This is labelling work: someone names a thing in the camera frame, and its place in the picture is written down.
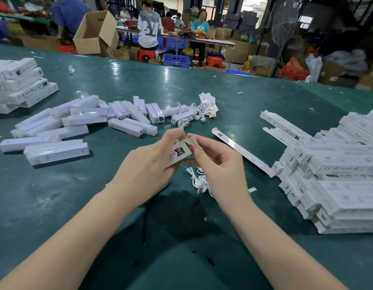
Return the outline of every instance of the black wire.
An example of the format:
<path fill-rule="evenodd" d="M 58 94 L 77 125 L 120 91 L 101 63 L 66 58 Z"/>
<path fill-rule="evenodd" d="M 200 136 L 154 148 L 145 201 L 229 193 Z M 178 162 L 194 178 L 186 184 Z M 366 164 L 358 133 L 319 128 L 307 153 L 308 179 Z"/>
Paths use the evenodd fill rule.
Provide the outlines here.
<path fill-rule="evenodd" d="M 145 250 L 145 243 L 146 243 L 146 232 L 147 232 L 147 227 L 146 227 L 146 222 L 147 222 L 147 214 L 149 213 L 149 210 L 150 210 L 150 208 L 152 207 L 152 204 L 153 204 L 153 201 L 156 199 L 156 197 L 158 196 L 158 195 L 160 195 L 160 193 L 162 192 L 162 191 L 164 191 L 165 189 L 167 189 L 169 186 L 170 186 L 170 184 L 172 184 L 172 182 L 171 181 L 169 181 L 168 182 L 168 184 L 164 187 L 164 188 L 162 188 L 156 195 L 154 195 L 151 199 L 150 199 L 150 202 L 149 202 L 149 204 L 147 205 L 147 208 L 146 208 L 146 211 L 145 211 L 145 213 L 144 213 L 144 215 L 143 215 L 143 228 L 142 228 L 142 249 L 143 250 Z"/>

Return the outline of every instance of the hand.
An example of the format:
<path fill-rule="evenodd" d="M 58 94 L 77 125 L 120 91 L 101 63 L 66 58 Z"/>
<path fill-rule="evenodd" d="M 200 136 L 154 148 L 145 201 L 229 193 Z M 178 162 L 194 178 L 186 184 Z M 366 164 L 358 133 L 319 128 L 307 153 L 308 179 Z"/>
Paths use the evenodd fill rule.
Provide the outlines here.
<path fill-rule="evenodd" d="M 203 149 L 191 145 L 194 159 L 185 159 L 184 162 L 203 169 L 220 208 L 229 213 L 245 203 L 248 204 L 251 197 L 247 189 L 242 155 L 224 143 L 188 133 L 188 137 L 192 136 L 196 137 Z"/>
<path fill-rule="evenodd" d="M 116 193 L 133 210 L 157 193 L 178 170 L 181 162 L 165 168 L 177 138 L 186 139 L 184 130 L 167 130 L 155 144 L 141 146 L 126 156 L 106 191 Z"/>

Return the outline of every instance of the red shirt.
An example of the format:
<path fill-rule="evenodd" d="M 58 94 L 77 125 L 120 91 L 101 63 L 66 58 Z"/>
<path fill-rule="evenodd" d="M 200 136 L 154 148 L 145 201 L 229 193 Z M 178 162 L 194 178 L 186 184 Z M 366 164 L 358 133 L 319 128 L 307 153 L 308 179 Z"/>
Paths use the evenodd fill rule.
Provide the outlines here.
<path fill-rule="evenodd" d="M 164 26 L 164 29 L 169 30 L 171 32 L 174 31 L 174 21 L 170 17 L 165 17 L 164 22 L 162 24 Z"/>

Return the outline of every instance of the green table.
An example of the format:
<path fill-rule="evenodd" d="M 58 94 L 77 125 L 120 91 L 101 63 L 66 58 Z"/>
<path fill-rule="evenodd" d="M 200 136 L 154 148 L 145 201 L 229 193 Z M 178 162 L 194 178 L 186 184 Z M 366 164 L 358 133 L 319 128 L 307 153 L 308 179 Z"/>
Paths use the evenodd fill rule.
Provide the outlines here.
<path fill-rule="evenodd" d="M 75 98 L 99 95 L 111 102 L 138 95 L 164 108 L 197 103 L 201 92 L 210 92 L 217 117 L 192 121 L 186 131 L 213 138 L 211 129 L 218 127 L 271 166 L 285 146 L 262 130 L 270 125 L 259 118 L 261 111 L 276 112 L 312 135 L 337 126 L 346 114 L 286 80 L 0 46 L 0 59 L 33 56 L 44 58 L 37 63 L 60 91 L 30 109 L 0 115 L 0 141 L 27 116 Z M 131 149 L 174 127 L 169 119 L 157 126 L 157 136 L 140 138 L 105 124 L 90 126 L 81 136 L 90 156 L 43 167 L 30 166 L 22 153 L 0 152 L 0 279 L 102 190 Z M 278 178 L 244 165 L 248 186 L 257 188 L 252 198 L 271 219 L 349 288 L 373 289 L 373 235 L 319 235 L 278 188 Z M 215 200 L 197 194 L 185 165 L 171 180 L 148 213 L 145 250 L 144 205 L 106 244 L 81 289 L 271 289 Z"/>
<path fill-rule="evenodd" d="M 21 14 L 6 14 L 6 13 L 0 13 L 1 17 L 5 18 L 13 18 L 13 19 L 19 19 L 19 20 L 26 20 L 30 22 L 37 22 L 40 24 L 45 24 L 48 25 L 51 23 L 49 19 L 43 18 L 43 17 L 29 17 L 29 16 L 24 16 Z"/>

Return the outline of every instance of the blue shirt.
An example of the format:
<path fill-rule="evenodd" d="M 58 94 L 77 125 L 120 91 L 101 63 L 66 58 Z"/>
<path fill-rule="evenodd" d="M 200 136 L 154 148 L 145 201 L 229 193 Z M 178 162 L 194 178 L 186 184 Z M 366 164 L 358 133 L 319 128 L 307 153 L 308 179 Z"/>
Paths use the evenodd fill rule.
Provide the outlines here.
<path fill-rule="evenodd" d="M 66 27 L 73 37 L 88 12 L 90 9 L 80 0 L 58 0 L 52 7 L 52 18 L 57 25 Z"/>
<path fill-rule="evenodd" d="M 207 32 L 209 29 L 209 23 L 206 21 L 203 21 L 203 23 L 201 23 L 200 19 L 196 19 L 195 21 L 193 21 L 191 29 Z"/>

